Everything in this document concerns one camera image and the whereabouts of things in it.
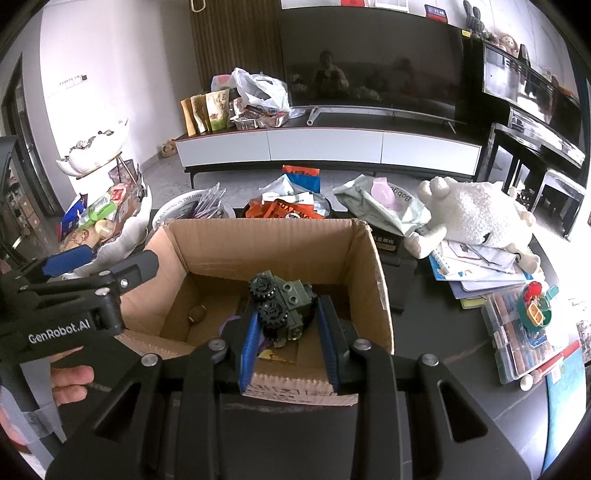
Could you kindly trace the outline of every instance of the white stuffed animal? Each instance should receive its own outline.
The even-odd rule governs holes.
[[[418,198],[431,212],[430,232],[413,232],[404,245],[417,258],[426,257],[443,239],[504,248],[517,254],[518,265],[532,274],[540,267],[538,255],[528,250],[535,217],[515,201],[516,195],[514,188],[503,193],[500,182],[459,183],[450,177],[423,181]]]

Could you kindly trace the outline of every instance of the baby wipes package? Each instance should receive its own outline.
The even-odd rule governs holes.
[[[386,178],[360,175],[333,193],[357,218],[397,235],[409,236],[431,220],[431,212],[418,198]]]

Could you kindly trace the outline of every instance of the white wall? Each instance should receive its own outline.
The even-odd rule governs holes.
[[[41,87],[39,61],[39,36],[41,13],[35,15],[22,29],[6,56],[0,63],[0,103],[6,94],[6,88],[22,56],[22,81],[25,91],[25,103],[33,139],[41,163],[53,187],[62,208],[67,209],[74,198],[74,190],[68,177],[59,170],[56,159],[60,158],[55,140],[51,134],[49,119]],[[0,135],[6,135],[0,121]]]
[[[469,0],[480,9],[486,28],[497,34],[509,34],[518,44],[525,44],[532,67],[541,71],[548,68],[559,83],[575,93],[573,68],[566,43],[554,25],[529,0]],[[340,5],[340,0],[281,0],[283,8]],[[373,5],[373,0],[366,0]],[[443,8],[451,25],[465,28],[466,12],[463,0],[408,0],[411,14],[425,16],[425,4]]]
[[[124,158],[140,164],[186,130],[180,101],[200,90],[188,3],[54,0],[43,9],[40,52],[61,156],[120,118],[130,120]],[[52,95],[81,74],[86,82]]]

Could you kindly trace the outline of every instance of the television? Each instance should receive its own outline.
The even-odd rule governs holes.
[[[464,58],[459,28],[357,7],[285,9],[280,24],[293,106],[369,106],[456,119]]]

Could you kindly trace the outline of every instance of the stack of books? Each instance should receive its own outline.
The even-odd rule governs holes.
[[[519,268],[516,255],[500,248],[444,240],[429,255],[435,279],[447,281],[465,309],[483,305],[486,296],[531,280],[544,279],[541,270],[529,275]]]

